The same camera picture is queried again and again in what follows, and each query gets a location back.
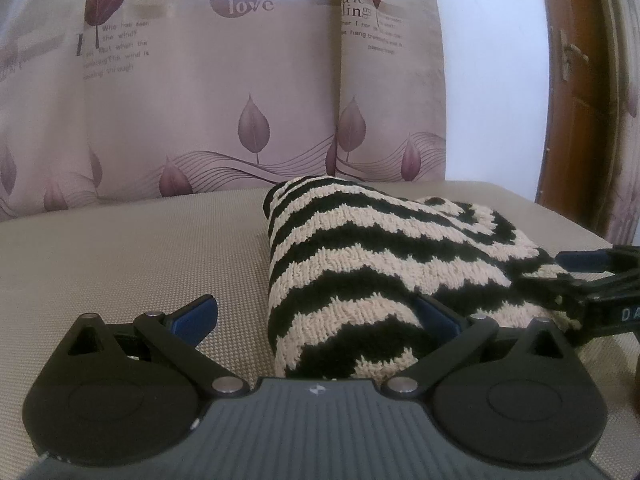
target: knitted sweater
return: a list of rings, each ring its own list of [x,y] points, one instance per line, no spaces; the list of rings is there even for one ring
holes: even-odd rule
[[[569,324],[513,286],[518,276],[564,270],[485,206],[406,200],[315,176],[273,187],[264,213],[278,376],[383,381],[414,364],[436,348],[416,316],[416,292],[501,326],[537,316]]]

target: silver screw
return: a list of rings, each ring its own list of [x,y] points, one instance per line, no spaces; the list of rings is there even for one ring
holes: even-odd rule
[[[211,383],[211,387],[219,394],[234,394],[242,390],[243,386],[242,379],[232,376],[218,377]]]
[[[392,377],[386,385],[398,394],[410,394],[418,389],[417,381],[411,377]]]

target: brown door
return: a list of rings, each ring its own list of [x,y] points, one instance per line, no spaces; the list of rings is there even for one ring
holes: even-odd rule
[[[537,202],[593,227],[606,175],[609,55],[601,0],[546,0],[549,116]]]

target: triangular cutout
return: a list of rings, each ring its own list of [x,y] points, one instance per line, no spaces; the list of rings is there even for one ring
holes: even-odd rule
[[[69,355],[93,354],[95,352],[102,352],[102,345],[97,337],[95,328],[85,326],[69,350]]]
[[[551,357],[552,359],[562,359],[564,357],[556,340],[546,330],[538,332],[533,345],[529,349],[529,353],[542,357]]]

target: gray gripper base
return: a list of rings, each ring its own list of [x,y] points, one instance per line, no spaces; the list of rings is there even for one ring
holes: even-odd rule
[[[370,381],[269,378],[250,396],[214,402],[183,441],[151,459],[89,468],[46,458],[23,478],[606,480],[607,476],[587,460],[526,472],[480,462],[444,439],[419,404],[387,399]]]

